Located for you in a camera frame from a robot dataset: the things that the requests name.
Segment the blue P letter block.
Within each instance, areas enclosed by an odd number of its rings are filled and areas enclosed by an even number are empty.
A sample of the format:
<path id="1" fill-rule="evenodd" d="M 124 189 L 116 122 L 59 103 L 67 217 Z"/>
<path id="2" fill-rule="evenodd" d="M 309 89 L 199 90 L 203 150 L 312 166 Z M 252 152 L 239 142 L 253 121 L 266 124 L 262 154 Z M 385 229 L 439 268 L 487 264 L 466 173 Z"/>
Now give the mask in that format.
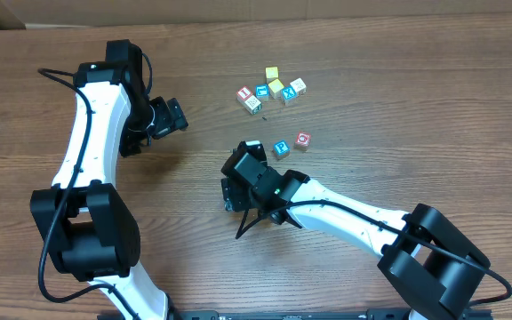
<path id="1" fill-rule="evenodd" d="M 285 140 L 276 142 L 273 146 L 273 149 L 275 157 L 278 160 L 287 157 L 291 153 L 291 149 Z"/>

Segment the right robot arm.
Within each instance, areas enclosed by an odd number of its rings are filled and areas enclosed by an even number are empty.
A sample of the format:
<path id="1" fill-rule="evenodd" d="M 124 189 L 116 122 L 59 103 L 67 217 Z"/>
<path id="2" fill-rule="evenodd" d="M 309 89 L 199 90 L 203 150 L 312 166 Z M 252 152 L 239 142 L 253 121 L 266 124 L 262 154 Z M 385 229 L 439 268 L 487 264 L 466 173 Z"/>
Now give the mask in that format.
<path id="1" fill-rule="evenodd" d="M 306 174 L 268 165 L 258 141 L 243 141 L 222 169 L 228 210 L 336 236 L 370 254 L 411 307 L 413 319 L 461 319 L 484 272 L 486 256 L 436 208 L 378 208 L 337 194 Z"/>

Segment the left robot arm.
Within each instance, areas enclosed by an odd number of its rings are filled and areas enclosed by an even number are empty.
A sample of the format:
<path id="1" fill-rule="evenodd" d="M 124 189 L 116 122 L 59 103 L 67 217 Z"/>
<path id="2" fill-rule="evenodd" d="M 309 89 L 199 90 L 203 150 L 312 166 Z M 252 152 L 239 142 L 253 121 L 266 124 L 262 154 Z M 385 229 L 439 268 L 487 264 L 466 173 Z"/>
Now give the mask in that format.
<path id="1" fill-rule="evenodd" d="M 77 72 L 39 74 L 76 95 L 76 116 L 59 171 L 33 192 L 30 211 L 44 244 L 37 284 L 51 302 L 103 292 L 123 319 L 178 319 L 171 298 L 140 262 L 139 226 L 116 190 L 116 163 L 152 140 L 188 128 L 176 99 L 150 98 L 148 56 L 131 41 L 106 44 L 103 61 Z"/>

